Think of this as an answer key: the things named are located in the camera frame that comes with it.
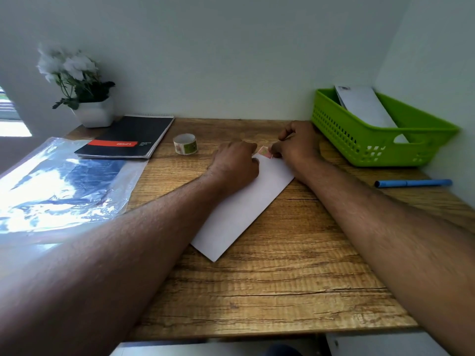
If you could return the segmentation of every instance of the person's left hand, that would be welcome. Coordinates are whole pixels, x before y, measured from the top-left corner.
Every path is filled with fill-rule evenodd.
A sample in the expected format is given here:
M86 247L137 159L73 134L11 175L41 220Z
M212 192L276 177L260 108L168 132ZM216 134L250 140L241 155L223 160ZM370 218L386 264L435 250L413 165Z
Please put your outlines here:
M216 178L229 195L239 191L258 177L259 161L252 158L257 147L245 141L221 144L205 174Z

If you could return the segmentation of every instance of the human hand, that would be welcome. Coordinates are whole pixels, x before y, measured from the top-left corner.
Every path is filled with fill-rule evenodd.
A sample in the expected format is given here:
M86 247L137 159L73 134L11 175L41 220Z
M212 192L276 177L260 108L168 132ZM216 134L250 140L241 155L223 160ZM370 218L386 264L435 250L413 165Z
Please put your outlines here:
M206 175L216 178L229 195L239 191L258 177L259 160L252 158L257 147L240 140L221 144Z
M303 168L308 162L322 159L320 140L322 135L316 132L310 121L292 121L279 134L279 142L272 145L270 151L274 157L283 157L294 175L303 181Z

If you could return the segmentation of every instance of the potted plant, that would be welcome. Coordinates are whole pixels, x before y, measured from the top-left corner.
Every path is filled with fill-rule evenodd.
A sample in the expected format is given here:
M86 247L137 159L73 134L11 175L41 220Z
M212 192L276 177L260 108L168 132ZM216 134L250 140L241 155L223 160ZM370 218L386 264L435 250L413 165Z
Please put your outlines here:
M116 84L102 82L97 63L81 51L69 52L60 46L38 48L39 72L54 81L65 96L53 108L64 104L88 128L107 127L114 120L109 89Z

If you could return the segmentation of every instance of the table top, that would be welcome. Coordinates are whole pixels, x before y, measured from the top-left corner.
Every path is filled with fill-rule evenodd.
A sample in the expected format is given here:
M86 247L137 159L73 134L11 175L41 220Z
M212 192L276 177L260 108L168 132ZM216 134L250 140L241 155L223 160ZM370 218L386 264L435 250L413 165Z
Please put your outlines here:
M285 124L176 119L132 192L129 209L201 175L220 143L238 137L256 142L258 148L270 145ZM68 137L94 138L103 131L79 127ZM172 138L181 133L196 136L197 154L175 153ZM427 178L416 168L353 167L327 140L321 150L327 160L370 185L381 179ZM475 212L442 187L383 192L475 231ZM217 262L188 246L127 340L412 327L417 323L376 278L322 203L293 180Z

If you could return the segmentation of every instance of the person's right arm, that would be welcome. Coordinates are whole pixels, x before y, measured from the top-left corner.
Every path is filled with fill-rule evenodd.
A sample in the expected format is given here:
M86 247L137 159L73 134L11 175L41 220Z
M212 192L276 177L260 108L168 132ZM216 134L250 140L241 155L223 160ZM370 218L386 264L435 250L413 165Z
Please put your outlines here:
M279 139L272 153L312 189L396 299L455 355L475 355L475 236L325 161L309 122L293 121Z

